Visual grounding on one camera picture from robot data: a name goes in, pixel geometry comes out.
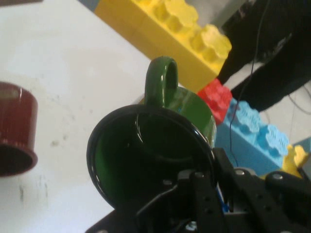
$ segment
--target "red cylindrical object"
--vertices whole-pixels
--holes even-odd
[[[0,82],[0,176],[33,168],[38,103],[27,90]]]

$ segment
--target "green mug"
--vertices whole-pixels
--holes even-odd
[[[87,146],[87,166],[94,185],[113,207],[147,193],[163,180],[175,182],[179,171],[211,171],[216,124],[195,93],[178,86],[170,57],[148,68],[145,98],[105,116]]]

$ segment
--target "yellow lego brick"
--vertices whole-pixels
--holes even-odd
[[[297,168],[304,163],[308,154],[303,150],[302,146],[293,147],[289,145],[287,150],[288,155],[284,157],[282,170],[301,178]]]
[[[193,92],[217,77],[231,50],[215,26],[197,24],[184,0],[100,0],[95,14],[150,59],[173,57],[180,83]]]

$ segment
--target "toy brick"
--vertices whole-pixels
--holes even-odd
[[[218,79],[214,79],[198,92],[198,96],[201,97],[211,109],[216,124],[221,124],[232,99],[229,88],[222,86]]]
[[[308,138],[294,144],[294,146],[298,146],[298,145],[302,146],[302,148],[306,152],[310,153],[311,152],[311,137],[308,137]]]
[[[263,123],[258,111],[245,101],[239,103],[232,122],[230,151],[229,127],[236,104],[232,99],[223,123],[217,126],[215,147],[224,148],[233,166],[251,168],[258,175],[280,169],[288,153],[288,138],[275,126]]]
[[[184,0],[100,0],[95,14],[150,59],[173,57],[179,82],[195,93],[217,77],[231,50],[215,26],[197,24]]]
[[[301,178],[297,168],[305,162],[308,154],[304,151],[302,146],[293,147],[292,145],[288,145],[287,149],[288,155],[284,157],[282,170]]]

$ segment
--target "white tabletop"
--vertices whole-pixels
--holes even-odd
[[[84,232],[112,210],[88,174],[87,141],[141,96],[149,62],[77,0],[0,8],[0,80],[39,107],[38,164],[0,178],[1,232]]]

